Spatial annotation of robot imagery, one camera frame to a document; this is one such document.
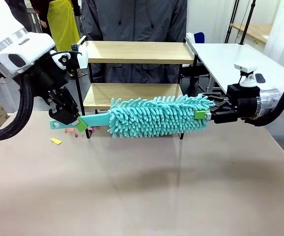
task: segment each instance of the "black cable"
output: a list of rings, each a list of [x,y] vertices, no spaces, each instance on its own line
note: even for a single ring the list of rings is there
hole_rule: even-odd
[[[247,4],[247,8],[246,8],[246,11],[245,11],[244,18],[242,18],[242,22],[241,22],[241,24],[240,24],[240,27],[239,27],[238,33],[237,33],[237,35],[236,35],[235,43],[236,43],[236,41],[237,41],[237,37],[238,37],[238,35],[239,35],[240,29],[241,29],[241,27],[242,27],[242,24],[244,23],[244,19],[245,19],[245,16],[246,16],[246,14],[247,14],[247,10],[248,10],[249,3],[250,3],[250,0],[248,1],[248,4]]]
[[[272,112],[270,112],[265,117],[260,117],[258,119],[246,119],[245,123],[253,124],[255,126],[264,126],[273,122],[284,110],[284,92],[277,103],[276,107]]]
[[[242,78],[242,75],[240,76],[240,79],[239,79],[239,81],[238,81],[239,84],[240,84],[241,78]]]
[[[0,129],[0,140],[18,134],[27,124],[33,110],[34,96],[28,75],[21,75],[20,105],[14,120],[4,129]]]

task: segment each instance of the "table surface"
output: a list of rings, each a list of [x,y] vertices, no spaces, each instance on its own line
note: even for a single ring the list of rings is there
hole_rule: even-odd
[[[264,84],[258,84],[261,89],[276,87],[284,90],[284,67],[247,44],[198,43],[193,47],[224,92],[228,85],[239,81],[240,71],[234,68],[239,61],[258,65],[255,74],[262,74],[266,80]]]
[[[284,236],[284,152],[264,128],[87,140],[49,120],[0,142],[0,236]]]
[[[153,100],[155,96],[182,95],[179,84],[96,84],[89,88],[83,105],[86,109],[109,109],[111,99],[121,98],[128,101],[131,98]]]
[[[230,24],[230,26],[232,26],[237,30],[240,29],[240,31],[244,31],[246,24],[234,23]],[[250,24],[247,30],[247,35],[266,44],[268,40],[263,36],[264,35],[269,36],[271,30],[272,30],[272,25]]]
[[[86,41],[88,62],[192,64],[194,56],[184,43]]]

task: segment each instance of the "small paper piece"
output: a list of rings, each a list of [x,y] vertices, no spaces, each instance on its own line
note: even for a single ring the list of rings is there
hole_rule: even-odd
[[[59,140],[59,139],[55,139],[55,138],[51,138],[51,141],[53,141],[55,144],[57,144],[57,145],[59,145],[59,144],[61,144],[62,143],[62,141],[61,140]]]
[[[74,132],[74,128],[66,128],[64,130],[64,133],[73,133]]]

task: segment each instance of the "black metal frame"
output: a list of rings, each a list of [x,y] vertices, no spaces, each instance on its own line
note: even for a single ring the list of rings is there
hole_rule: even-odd
[[[195,78],[194,74],[195,74],[195,69],[196,69],[196,66],[197,66],[197,63],[198,63],[199,56],[198,56],[198,54],[196,53],[194,47],[193,47],[192,44],[188,41],[187,38],[184,38],[183,42],[184,42],[184,43],[187,42],[188,45],[190,46],[191,50],[192,50],[193,52],[195,52],[195,57],[194,57],[194,60],[193,60],[193,71],[192,71],[192,76],[191,76],[191,78],[190,78],[191,81],[193,81],[194,78]],[[182,64],[180,64],[180,66],[179,66],[179,72],[178,72],[177,84],[179,84],[179,85],[180,85],[180,83],[181,83],[181,77],[182,77],[181,70],[182,70]],[[92,84],[94,81],[93,81],[93,71],[92,71],[92,64],[91,64],[91,62],[88,63],[88,76],[89,76],[89,81],[90,81],[91,84]],[[184,137],[184,133],[181,133],[181,134],[178,134],[178,135],[179,135],[180,140],[182,140],[183,137]]]
[[[79,51],[79,46],[80,44],[86,39],[85,36],[83,36],[79,42],[77,42],[76,44],[72,44],[71,49],[72,51]],[[80,86],[80,81],[79,81],[79,75],[78,75],[78,69],[80,68],[79,63],[78,63],[78,59],[77,59],[77,55],[73,54],[71,55],[71,60],[72,60],[72,68],[73,68],[73,78],[75,80],[76,86],[77,86],[77,91],[78,91],[78,97],[79,97],[79,102],[80,102],[80,107],[81,107],[81,112],[82,112],[82,116],[85,116],[85,109],[84,109],[84,105],[83,105],[83,99],[82,99],[82,92],[81,92],[81,86]],[[88,129],[85,130],[85,134],[86,137],[89,139],[92,135],[91,132],[89,132]]]
[[[231,19],[230,19],[230,22],[229,22],[229,26],[228,26],[228,30],[227,30],[227,34],[226,34],[226,38],[225,38],[225,43],[228,43],[228,41],[229,41],[229,37],[230,37],[231,29],[232,29],[230,24],[233,24],[234,21],[235,21],[237,9],[238,9],[238,6],[239,6],[239,1],[240,0],[235,1],[234,9],[232,10]]]
[[[240,45],[244,45],[245,37],[246,37],[247,31],[248,31],[248,27],[249,27],[250,20],[251,20],[252,14],[254,12],[255,6],[256,6],[256,0],[253,0],[253,2],[251,3],[251,8],[250,8],[249,16],[248,16],[248,19],[247,19],[247,22],[246,22],[245,30],[242,34],[241,41],[239,43]]]

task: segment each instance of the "teal microfiber duster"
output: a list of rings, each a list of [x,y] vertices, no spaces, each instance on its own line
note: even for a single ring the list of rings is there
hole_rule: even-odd
[[[202,94],[178,96],[176,100],[175,96],[155,97],[151,101],[138,98],[121,102],[119,98],[115,104],[112,99],[107,113],[83,116],[80,120],[84,129],[108,125],[114,138],[154,137],[203,130],[208,123],[204,115],[212,106],[213,102]]]

